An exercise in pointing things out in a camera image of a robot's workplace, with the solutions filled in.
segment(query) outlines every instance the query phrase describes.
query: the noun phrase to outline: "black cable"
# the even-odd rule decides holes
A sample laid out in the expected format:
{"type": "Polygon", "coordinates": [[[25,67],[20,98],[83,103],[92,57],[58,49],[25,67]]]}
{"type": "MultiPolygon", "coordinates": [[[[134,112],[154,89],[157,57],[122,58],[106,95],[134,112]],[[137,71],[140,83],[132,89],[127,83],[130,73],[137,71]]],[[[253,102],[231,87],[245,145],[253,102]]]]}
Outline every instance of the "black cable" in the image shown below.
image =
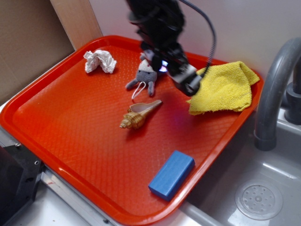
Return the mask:
{"type": "Polygon", "coordinates": [[[179,1],[181,1],[185,5],[189,6],[190,8],[194,9],[195,11],[197,11],[200,15],[202,15],[202,17],[209,24],[210,30],[212,32],[212,38],[213,38],[212,39],[212,46],[211,46],[211,50],[210,50],[210,53],[209,53],[209,58],[208,58],[207,66],[206,66],[205,71],[201,74],[201,77],[204,77],[204,75],[206,74],[206,72],[208,71],[208,69],[209,69],[209,67],[211,65],[211,62],[212,62],[212,59],[213,59],[213,55],[214,55],[214,51],[215,51],[215,46],[216,46],[215,30],[214,30],[213,24],[211,23],[209,17],[200,8],[198,8],[197,6],[193,5],[192,3],[190,3],[187,0],[179,0],[179,1]]]}

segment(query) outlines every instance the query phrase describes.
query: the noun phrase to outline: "gray faucet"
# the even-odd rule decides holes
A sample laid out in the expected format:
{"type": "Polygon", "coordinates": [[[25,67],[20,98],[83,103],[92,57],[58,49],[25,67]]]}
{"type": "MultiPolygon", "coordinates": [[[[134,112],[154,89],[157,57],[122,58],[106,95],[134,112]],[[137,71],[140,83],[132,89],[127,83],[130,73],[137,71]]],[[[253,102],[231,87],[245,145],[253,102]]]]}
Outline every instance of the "gray faucet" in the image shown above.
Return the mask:
{"type": "Polygon", "coordinates": [[[276,126],[283,96],[289,108],[288,122],[301,124],[301,38],[289,40],[272,63],[258,105],[255,121],[255,146],[263,151],[276,147],[276,126]],[[293,73],[293,82],[285,88],[293,73]]]}

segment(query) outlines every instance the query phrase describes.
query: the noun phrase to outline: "yellow cloth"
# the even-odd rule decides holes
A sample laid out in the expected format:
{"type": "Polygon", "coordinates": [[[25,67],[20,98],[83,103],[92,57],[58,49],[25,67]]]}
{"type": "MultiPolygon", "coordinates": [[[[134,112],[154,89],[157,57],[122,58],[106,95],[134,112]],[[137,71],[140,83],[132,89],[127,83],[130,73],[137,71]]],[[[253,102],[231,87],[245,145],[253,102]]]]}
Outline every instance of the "yellow cloth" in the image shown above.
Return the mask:
{"type": "Polygon", "coordinates": [[[259,77],[243,62],[211,66],[201,80],[199,91],[188,101],[192,115],[219,110],[243,111],[251,105],[251,85],[259,77]]]}

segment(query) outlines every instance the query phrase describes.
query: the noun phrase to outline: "gray sink basin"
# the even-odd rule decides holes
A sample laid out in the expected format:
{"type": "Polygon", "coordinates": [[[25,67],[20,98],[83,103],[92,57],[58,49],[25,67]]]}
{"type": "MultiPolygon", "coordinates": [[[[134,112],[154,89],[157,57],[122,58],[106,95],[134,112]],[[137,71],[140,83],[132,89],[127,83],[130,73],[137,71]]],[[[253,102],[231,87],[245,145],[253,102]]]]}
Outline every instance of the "gray sink basin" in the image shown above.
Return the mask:
{"type": "Polygon", "coordinates": [[[254,147],[253,131],[254,115],[186,201],[213,219],[208,225],[301,225],[301,128],[278,120],[277,146],[267,152],[254,147]]]}

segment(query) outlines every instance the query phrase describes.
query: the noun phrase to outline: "gray plush toy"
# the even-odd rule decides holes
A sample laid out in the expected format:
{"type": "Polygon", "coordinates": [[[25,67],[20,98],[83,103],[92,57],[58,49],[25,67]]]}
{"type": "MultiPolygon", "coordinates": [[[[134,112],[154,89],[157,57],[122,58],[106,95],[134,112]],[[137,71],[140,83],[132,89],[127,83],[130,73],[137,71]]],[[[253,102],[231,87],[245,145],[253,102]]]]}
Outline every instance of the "gray plush toy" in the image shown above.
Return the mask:
{"type": "Polygon", "coordinates": [[[155,93],[155,81],[157,80],[158,74],[153,70],[148,61],[144,59],[140,64],[136,74],[136,78],[130,81],[126,85],[126,89],[131,89],[137,83],[144,83],[149,86],[148,93],[153,96],[155,93]]]}

